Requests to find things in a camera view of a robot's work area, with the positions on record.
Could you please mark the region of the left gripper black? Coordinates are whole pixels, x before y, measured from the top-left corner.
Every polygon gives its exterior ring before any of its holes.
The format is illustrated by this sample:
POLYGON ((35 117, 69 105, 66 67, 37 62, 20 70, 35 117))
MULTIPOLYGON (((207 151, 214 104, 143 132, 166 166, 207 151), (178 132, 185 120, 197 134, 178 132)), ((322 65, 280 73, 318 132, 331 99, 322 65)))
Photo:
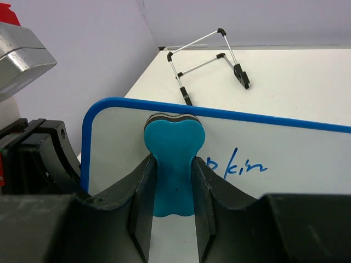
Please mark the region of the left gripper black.
POLYGON ((1 194, 89 197, 63 121, 20 118, 1 129, 1 194))

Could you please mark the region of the blue whiteboard eraser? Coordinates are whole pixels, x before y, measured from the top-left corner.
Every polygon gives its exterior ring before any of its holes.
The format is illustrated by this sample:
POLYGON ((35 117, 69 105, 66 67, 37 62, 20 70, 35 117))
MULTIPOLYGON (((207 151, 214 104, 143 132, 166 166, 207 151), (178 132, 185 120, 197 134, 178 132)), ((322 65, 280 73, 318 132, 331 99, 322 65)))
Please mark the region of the blue whiteboard eraser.
POLYGON ((144 127, 144 144, 157 162, 154 216, 194 214, 191 164, 205 142, 205 129, 190 114, 156 113, 144 127))

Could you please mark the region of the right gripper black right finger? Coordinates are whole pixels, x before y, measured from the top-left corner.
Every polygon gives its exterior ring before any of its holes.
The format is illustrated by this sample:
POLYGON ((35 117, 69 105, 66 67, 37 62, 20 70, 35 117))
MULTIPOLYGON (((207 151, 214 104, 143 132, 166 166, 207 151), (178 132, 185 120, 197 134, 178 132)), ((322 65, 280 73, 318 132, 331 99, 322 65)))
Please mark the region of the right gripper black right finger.
POLYGON ((350 262, 350 196, 255 199, 199 157, 191 182, 201 262, 350 262))

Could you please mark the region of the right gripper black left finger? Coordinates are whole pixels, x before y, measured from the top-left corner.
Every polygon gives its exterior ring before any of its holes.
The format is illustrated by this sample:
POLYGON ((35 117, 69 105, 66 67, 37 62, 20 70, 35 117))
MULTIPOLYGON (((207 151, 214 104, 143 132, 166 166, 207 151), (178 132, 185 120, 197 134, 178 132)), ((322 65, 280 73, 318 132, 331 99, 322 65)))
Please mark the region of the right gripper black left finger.
POLYGON ((147 262, 156 159, 99 194, 1 197, 1 262, 147 262))

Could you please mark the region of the blue framed whiteboard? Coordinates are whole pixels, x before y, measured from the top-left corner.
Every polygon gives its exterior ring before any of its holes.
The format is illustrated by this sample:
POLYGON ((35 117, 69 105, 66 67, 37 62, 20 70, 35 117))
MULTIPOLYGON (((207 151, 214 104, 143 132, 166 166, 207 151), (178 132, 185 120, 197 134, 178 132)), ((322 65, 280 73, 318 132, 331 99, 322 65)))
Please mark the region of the blue framed whiteboard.
POLYGON ((348 126, 125 98, 88 110, 87 192, 148 154, 154 213, 194 216, 200 262, 350 262, 348 126))

